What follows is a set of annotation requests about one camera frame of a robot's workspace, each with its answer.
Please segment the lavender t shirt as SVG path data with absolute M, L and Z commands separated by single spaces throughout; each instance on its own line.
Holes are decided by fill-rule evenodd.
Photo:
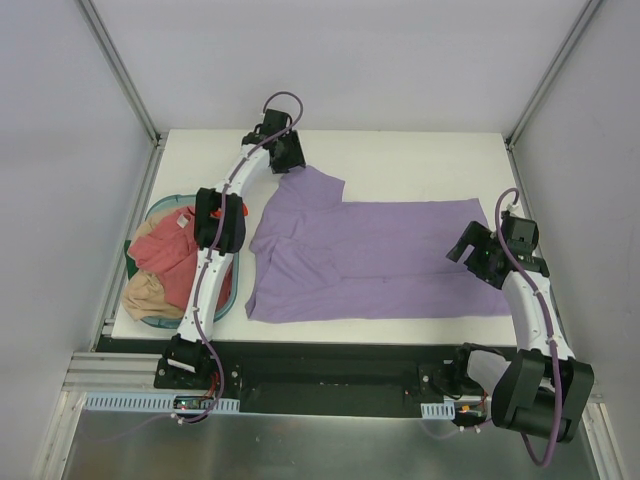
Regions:
M 508 315 L 501 291 L 446 257 L 470 222 L 486 221 L 478 199 L 346 202 L 344 187 L 313 167 L 280 179 L 249 246 L 250 319 Z

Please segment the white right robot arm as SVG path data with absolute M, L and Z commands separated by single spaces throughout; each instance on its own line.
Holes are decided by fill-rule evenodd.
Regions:
M 444 369 L 452 395 L 483 388 L 492 397 L 493 423 L 538 438 L 570 442 L 594 384 L 593 368 L 576 359 L 551 306 L 550 273 L 535 255 L 537 224 L 503 211 L 492 232 L 468 224 L 448 259 L 461 261 L 485 284 L 501 291 L 516 336 L 512 359 L 499 350 L 465 343 Z

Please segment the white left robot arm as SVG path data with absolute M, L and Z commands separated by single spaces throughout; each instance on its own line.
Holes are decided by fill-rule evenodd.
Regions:
M 224 278 L 246 238 L 244 196 L 263 173 L 286 174 L 306 165 L 296 120 L 265 108 L 262 122 L 242 139 L 236 163 L 212 188 L 196 194 L 197 263 L 185 315 L 163 354 L 166 371 L 199 389 L 219 368 L 210 340 Z

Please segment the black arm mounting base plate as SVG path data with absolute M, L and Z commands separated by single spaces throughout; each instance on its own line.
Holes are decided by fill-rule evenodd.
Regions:
M 461 358 L 454 345 L 172 340 L 154 386 L 213 388 L 243 413 L 417 418 L 424 404 L 481 396 Z

